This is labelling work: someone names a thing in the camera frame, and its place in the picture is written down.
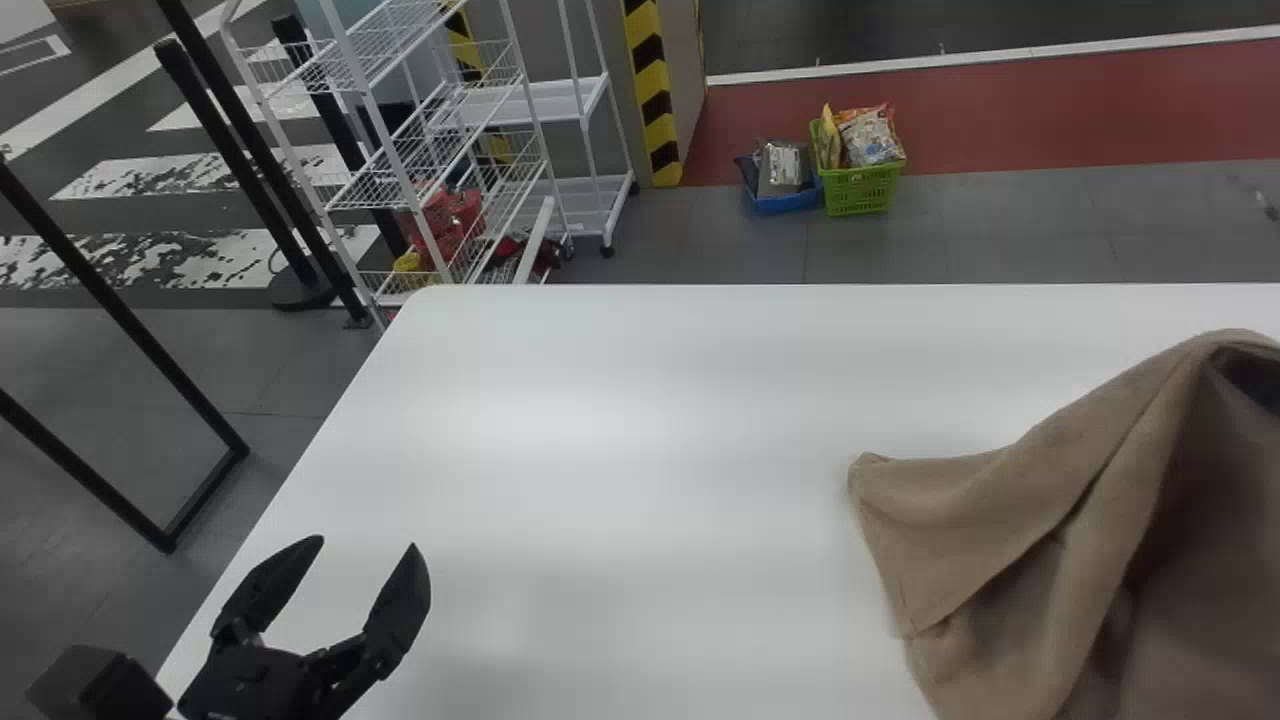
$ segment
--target snack bag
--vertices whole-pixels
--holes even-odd
[[[836,115],[831,111],[831,105],[822,106],[822,122],[818,123],[818,167],[824,170],[840,169],[840,156],[844,151],[844,141],[840,138],[840,129],[836,127]]]
[[[893,132],[893,109],[887,102],[845,110],[836,115],[836,124],[849,150],[851,167],[865,168],[906,159],[902,143]]]

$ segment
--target yellow object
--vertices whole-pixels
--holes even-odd
[[[431,284],[431,275],[422,270],[422,258],[416,250],[410,250],[397,258],[396,263],[392,264],[392,272],[401,278],[408,290],[422,290]]]
[[[458,1],[447,0],[445,5],[453,8]],[[489,68],[480,54],[480,45],[476,44],[475,37],[471,35],[471,22],[467,20],[466,8],[458,8],[458,12],[444,20],[444,32],[448,36],[453,59],[458,64],[458,73],[462,76],[462,82],[480,82]],[[490,156],[495,161],[499,164],[511,164],[516,160],[507,136],[492,132],[485,135],[485,140],[489,142]]]
[[[835,170],[840,168],[840,152],[844,142],[840,140],[840,128],[836,127],[836,115],[831,111],[831,105],[822,106],[822,123],[818,128],[819,168]]]
[[[685,165],[680,161],[680,141],[676,138],[671,74],[667,72],[667,54],[662,45],[658,3],[622,0],[622,13],[653,184],[675,187],[685,174]]]

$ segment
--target packaged food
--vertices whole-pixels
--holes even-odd
[[[796,142],[760,142],[760,179],[756,197],[795,195],[810,182],[809,146]]]
[[[818,146],[814,147],[818,167],[824,170],[837,170],[840,169],[840,156],[844,155],[845,141],[840,137],[840,128],[836,127],[836,117],[831,111],[831,105],[822,106],[820,119]]]
[[[893,109],[888,104],[845,110],[835,119],[849,151],[850,167],[865,168],[906,159],[902,143],[893,132]]]

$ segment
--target pole base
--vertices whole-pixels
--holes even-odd
[[[333,300],[338,297],[338,290],[329,284],[314,258],[307,258],[307,263],[311,263],[311,268],[315,269],[316,283],[314,286],[302,284],[293,268],[285,265],[266,286],[266,297],[271,302],[271,307],[284,313],[301,313],[319,310],[333,304]]]

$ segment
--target red object on shelf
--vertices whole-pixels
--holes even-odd
[[[454,195],[452,211],[453,217],[458,219],[462,225],[463,232],[467,237],[475,237],[484,232],[485,222],[484,215],[480,214],[480,205],[484,197],[480,195],[479,190],[468,190],[462,195]]]
[[[436,243],[440,246],[440,252],[444,254],[445,259],[451,255],[444,252],[444,238],[448,236],[457,223],[453,222],[453,196],[443,190],[436,192],[422,205],[422,215],[426,218],[426,227],[431,231],[435,237]],[[408,243],[412,245],[424,258],[428,258],[426,252],[426,240],[422,238],[422,232],[417,227],[417,220],[413,218],[413,213],[398,213],[397,224],[399,224],[401,232],[404,234]]]

